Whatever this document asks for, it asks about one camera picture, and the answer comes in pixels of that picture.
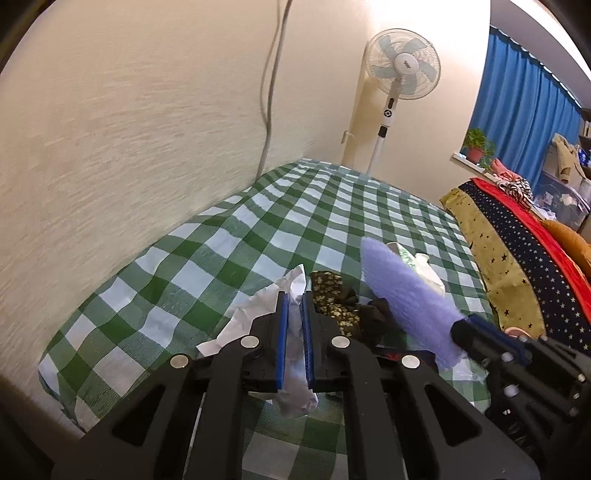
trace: blue curtain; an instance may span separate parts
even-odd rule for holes
[[[579,142],[580,109],[529,52],[491,27],[470,127],[496,145],[495,156],[534,187],[555,133]]]

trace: crumpled paper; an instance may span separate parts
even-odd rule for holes
[[[318,397],[308,389],[306,380],[300,315],[300,302],[305,290],[304,265],[298,265],[274,284],[259,290],[246,302],[238,305],[232,318],[215,340],[197,345],[204,356],[218,353],[227,343],[248,335],[255,318],[275,312],[279,292],[286,292],[290,297],[290,303],[283,390],[279,390],[276,394],[258,394],[257,397],[273,400],[273,405],[279,409],[283,416],[289,418],[306,415],[314,411],[318,405]]]

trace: mattress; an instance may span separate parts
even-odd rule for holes
[[[40,381],[87,431],[172,355],[197,356],[196,345],[215,338],[237,305],[299,264],[308,274],[341,274],[369,301],[363,236],[428,254],[457,307],[491,318],[452,216],[348,168],[300,160],[191,218],[109,279],[52,339]],[[477,408],[488,406],[476,364],[464,359],[442,376]],[[293,420],[249,398],[245,424],[244,478],[346,477],[338,399],[321,395],[313,414]]]

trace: fan blade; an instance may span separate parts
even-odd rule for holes
[[[418,38],[413,38],[404,46],[404,48],[402,49],[402,53],[415,53],[417,50],[421,50],[421,48],[425,47],[426,45],[423,43],[422,40],[419,40]]]
[[[402,80],[401,95],[412,95],[417,90],[417,76],[405,75]]]
[[[420,65],[419,68],[421,72],[423,72],[431,82],[434,82],[437,78],[437,70],[424,60],[419,60],[418,64]]]
[[[394,70],[394,67],[380,67],[378,65],[372,65],[371,69],[374,77],[379,79],[393,79],[396,77],[396,70]]]
[[[394,50],[394,46],[392,45],[392,40],[390,39],[390,35],[384,35],[378,39],[379,47],[382,49],[384,54],[388,57],[390,61],[394,61],[396,58],[396,50]]]

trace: purple towel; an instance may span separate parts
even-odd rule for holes
[[[371,238],[361,239],[361,267],[374,294],[388,300],[396,323],[421,349],[437,355],[441,369],[460,361],[462,350],[453,343],[450,329],[464,315],[449,295],[439,295],[386,245]]]

